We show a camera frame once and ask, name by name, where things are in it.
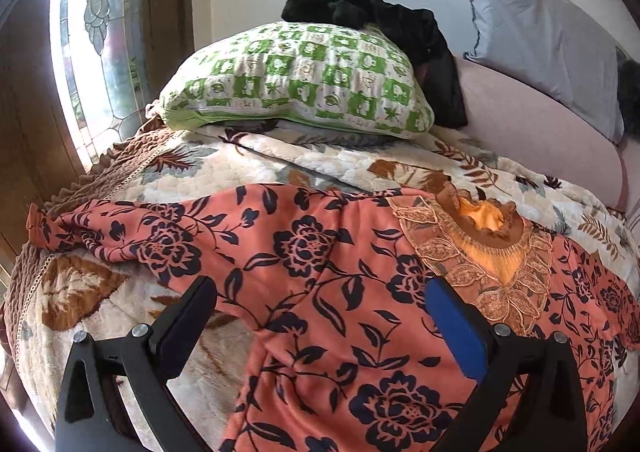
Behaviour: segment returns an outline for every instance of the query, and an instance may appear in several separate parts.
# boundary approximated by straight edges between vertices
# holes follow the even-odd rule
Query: metal screw
[[[511,328],[507,324],[495,324],[494,331],[499,337],[508,337],[511,334]]]
[[[562,331],[556,331],[554,333],[554,340],[559,344],[565,344],[569,340]]]
[[[131,330],[131,334],[136,338],[143,337],[149,332],[149,326],[146,324],[138,324]]]
[[[74,342],[76,344],[79,344],[80,342],[84,341],[85,338],[86,338],[86,331],[78,331],[74,335]]]

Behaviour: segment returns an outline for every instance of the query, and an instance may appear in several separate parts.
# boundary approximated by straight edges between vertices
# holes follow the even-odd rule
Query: green patterned pillow
[[[409,139],[433,125],[409,59],[380,31],[290,22],[193,54],[162,90],[156,110],[175,130],[283,118]]]

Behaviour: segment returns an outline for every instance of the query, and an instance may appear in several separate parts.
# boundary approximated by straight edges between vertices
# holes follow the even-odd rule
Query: wooden wall panel
[[[0,29],[3,257],[15,257],[27,240],[29,204],[41,205],[83,173],[53,75],[49,0],[18,0]],[[6,256],[7,248],[14,255]]]
[[[193,53],[191,0],[142,0],[145,64],[152,97]]]

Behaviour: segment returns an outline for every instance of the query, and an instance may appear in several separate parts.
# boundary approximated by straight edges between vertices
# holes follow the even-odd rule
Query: orange floral dress
[[[475,385],[424,311],[435,275],[492,322],[567,334],[592,451],[612,429],[614,350],[640,346],[640,308],[596,255],[449,187],[249,185],[175,204],[91,201],[57,219],[32,207],[28,228],[51,251],[138,260],[178,292],[200,275],[216,282],[216,308],[255,334],[222,452],[427,451]],[[522,389],[514,382],[484,450]]]

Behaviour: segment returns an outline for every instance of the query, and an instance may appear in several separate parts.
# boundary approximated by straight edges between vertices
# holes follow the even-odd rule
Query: pink cushion
[[[640,208],[640,143],[625,136],[619,148],[628,180],[626,212],[631,213],[634,209]]]
[[[602,134],[524,83],[468,60],[457,62],[469,121],[463,132],[500,156],[580,185],[606,206],[625,210],[622,164]]]

